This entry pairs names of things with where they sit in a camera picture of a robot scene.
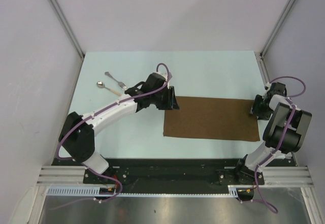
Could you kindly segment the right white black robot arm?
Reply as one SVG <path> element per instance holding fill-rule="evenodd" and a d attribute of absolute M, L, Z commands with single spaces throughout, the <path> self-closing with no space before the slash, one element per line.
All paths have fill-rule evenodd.
<path fill-rule="evenodd" d="M 312 114 L 297 107 L 287 95 L 286 85 L 270 82 L 265 93 L 254 99 L 250 113 L 267 120 L 263 143 L 240 159 L 234 169 L 239 184 L 257 184 L 264 167 L 277 156 L 297 152 L 306 137 Z"/>

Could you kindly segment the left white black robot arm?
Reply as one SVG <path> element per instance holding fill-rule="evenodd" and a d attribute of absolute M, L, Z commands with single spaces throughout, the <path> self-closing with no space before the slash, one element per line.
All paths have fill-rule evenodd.
<path fill-rule="evenodd" d="M 127 89 L 115 102 L 84 115 L 70 113 L 59 136 L 63 147 L 75 162 L 94 171 L 101 183 L 111 180 L 108 161 L 95 148 L 95 137 L 116 121 L 154 105 L 159 110 L 178 110 L 175 90 L 169 85 L 171 73 L 150 74 L 145 82 Z"/>

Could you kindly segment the brown cloth napkin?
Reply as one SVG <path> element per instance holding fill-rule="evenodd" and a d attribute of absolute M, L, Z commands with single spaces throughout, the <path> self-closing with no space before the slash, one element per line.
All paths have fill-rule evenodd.
<path fill-rule="evenodd" d="M 178 110 L 165 112 L 165 137 L 257 142 L 253 100 L 176 97 Z"/>

